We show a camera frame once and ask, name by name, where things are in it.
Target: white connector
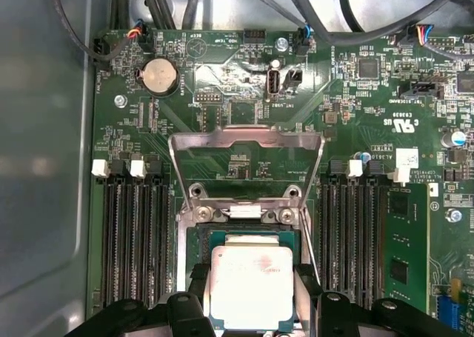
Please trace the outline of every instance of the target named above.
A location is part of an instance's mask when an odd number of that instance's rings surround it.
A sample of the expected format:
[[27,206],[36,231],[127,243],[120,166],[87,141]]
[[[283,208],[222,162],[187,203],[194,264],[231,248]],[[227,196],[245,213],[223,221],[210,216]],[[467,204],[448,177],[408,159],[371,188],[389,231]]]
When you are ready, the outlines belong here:
[[105,159],[94,159],[91,173],[98,178],[108,178],[110,174],[109,164]]
[[358,178],[364,174],[362,161],[360,159],[350,159],[346,169],[346,177]]
[[387,178],[404,187],[406,183],[410,183],[410,171],[411,168],[408,166],[395,168],[395,172],[388,173]]
[[134,178],[143,179],[147,175],[145,162],[142,160],[132,160],[130,162],[130,175]]

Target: label sticker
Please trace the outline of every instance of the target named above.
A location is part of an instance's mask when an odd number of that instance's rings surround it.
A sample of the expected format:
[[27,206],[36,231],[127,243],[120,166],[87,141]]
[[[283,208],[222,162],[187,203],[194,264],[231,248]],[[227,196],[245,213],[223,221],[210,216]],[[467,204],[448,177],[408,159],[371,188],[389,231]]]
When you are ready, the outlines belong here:
[[418,169],[418,149],[417,148],[397,148],[395,151],[396,167],[409,167]]

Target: motherboard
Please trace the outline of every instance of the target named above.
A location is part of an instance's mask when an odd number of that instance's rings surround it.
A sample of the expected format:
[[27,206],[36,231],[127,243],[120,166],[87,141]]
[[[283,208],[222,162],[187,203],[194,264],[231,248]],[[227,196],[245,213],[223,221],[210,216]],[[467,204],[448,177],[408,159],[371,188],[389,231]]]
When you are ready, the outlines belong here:
[[[155,31],[98,64],[89,316],[120,298],[152,306],[210,259],[210,240],[228,228],[190,227],[178,276],[186,195],[169,140],[239,125],[324,139],[306,205],[325,290],[367,308],[398,298],[474,336],[474,71],[397,35],[343,48],[305,32]],[[463,34],[430,43],[474,49]],[[302,187],[315,158],[251,141],[179,155],[187,183],[240,200]],[[299,249],[297,230],[259,230],[290,234]]]

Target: green circuit board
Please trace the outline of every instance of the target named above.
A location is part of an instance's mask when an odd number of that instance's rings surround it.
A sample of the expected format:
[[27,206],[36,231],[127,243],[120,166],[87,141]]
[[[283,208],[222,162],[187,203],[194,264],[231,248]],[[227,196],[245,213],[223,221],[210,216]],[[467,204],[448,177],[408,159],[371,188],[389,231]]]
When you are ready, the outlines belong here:
[[[123,31],[111,31],[104,39],[113,46],[123,36]],[[288,40],[287,50],[276,49],[280,38]],[[456,52],[474,49],[470,40],[461,34],[430,38]],[[437,298],[450,294],[450,279],[474,284],[474,73],[464,62],[446,60],[416,44],[399,44],[395,36],[348,48],[311,39],[303,56],[297,32],[266,32],[258,42],[248,42],[243,31],[165,31],[155,32],[154,42],[154,53],[144,53],[132,42],[109,70],[98,70],[93,159],[126,165],[133,158],[162,162],[168,179],[162,198],[167,202],[162,212],[167,234],[161,238],[169,253],[160,268],[166,277],[162,293],[175,288],[174,216],[183,202],[167,140],[173,133],[208,133],[230,124],[266,124],[326,138],[308,201],[316,247],[323,240],[318,220],[326,212],[321,183],[331,175],[331,163],[345,168],[356,153],[369,153],[385,174],[409,167],[407,186],[384,181],[378,195],[385,204],[378,206],[379,215],[371,216],[381,250],[378,266],[370,269],[378,275],[381,294],[436,316]],[[178,70],[179,86],[171,95],[152,96],[137,80],[136,70],[155,57],[171,60]],[[275,60],[281,84],[279,94],[269,99],[267,71]],[[296,72],[301,81],[293,84],[289,74]],[[117,107],[116,96],[124,96],[126,106]],[[454,152],[441,139],[457,130],[467,140]],[[235,198],[280,196],[288,184],[302,185],[312,160],[307,151],[264,150],[254,143],[181,155],[188,182],[203,183],[210,196]],[[461,159],[453,162],[452,156]],[[89,314],[104,300],[103,183],[93,184],[92,199]],[[453,210],[461,212],[462,220],[446,219]],[[342,219],[340,212],[328,215]],[[340,259],[338,254],[333,258]]]

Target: ram slot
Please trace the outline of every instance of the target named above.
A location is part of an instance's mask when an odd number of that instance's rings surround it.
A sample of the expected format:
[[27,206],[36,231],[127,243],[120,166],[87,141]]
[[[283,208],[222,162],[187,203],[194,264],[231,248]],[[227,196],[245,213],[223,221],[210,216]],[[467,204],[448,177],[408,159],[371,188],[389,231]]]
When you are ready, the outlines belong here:
[[383,298],[384,289],[384,262],[383,262],[383,247],[384,247],[384,222],[387,215],[388,195],[387,187],[375,188],[375,205],[374,212],[376,217],[374,219],[374,245],[373,245],[373,266],[374,266],[374,299]]
[[355,186],[355,302],[364,306],[364,188]]
[[157,245],[159,240],[158,231],[158,192],[159,187],[156,185],[150,186],[150,234],[149,234],[149,253],[148,253],[148,306],[153,306],[158,303],[158,296],[156,294],[158,288],[159,276],[158,272],[158,252]]
[[170,266],[171,254],[171,221],[170,221],[170,195],[168,193],[167,183],[162,183],[159,190],[159,295],[168,293],[167,268]]
[[375,188],[371,184],[363,187],[364,190],[364,307],[372,306],[373,302],[373,222],[375,218],[374,200]]
[[127,215],[124,223],[124,298],[132,296],[133,285],[133,195],[133,186],[127,185]]
[[121,185],[120,193],[117,193],[120,198],[118,200],[118,212],[117,212],[117,300],[127,298],[125,295],[125,286],[127,285],[127,218],[128,211],[130,209],[131,201],[129,201],[129,192],[132,190],[130,184]]
[[351,301],[356,299],[356,187],[354,185],[347,186],[347,273],[349,275],[349,287],[347,294]]
[[152,222],[153,218],[151,217],[153,209],[151,207],[151,188],[150,185],[143,185],[143,240],[142,240],[142,256],[141,256],[141,300],[145,304],[149,304],[149,294],[150,294],[150,254],[152,248],[150,247],[152,237]]
[[321,201],[319,207],[319,266],[321,271],[321,284],[324,290],[330,288],[329,256],[327,254],[327,241],[329,235],[329,222],[331,217],[331,205],[329,201],[330,185],[324,184],[321,190]]
[[330,263],[330,289],[338,289],[338,271],[339,271],[339,241],[338,241],[338,223],[339,223],[339,198],[341,185],[332,185],[330,189],[330,230],[329,230],[329,263]]
[[104,306],[113,301],[113,215],[116,186],[106,184],[104,190],[104,218],[102,221],[102,276],[101,301]]
[[339,196],[339,289],[347,293],[349,290],[349,270],[347,263],[350,261],[347,247],[347,185],[341,185],[341,195]]
[[132,298],[141,299],[143,286],[143,224],[144,224],[144,194],[143,185],[134,187],[133,198],[133,286]]

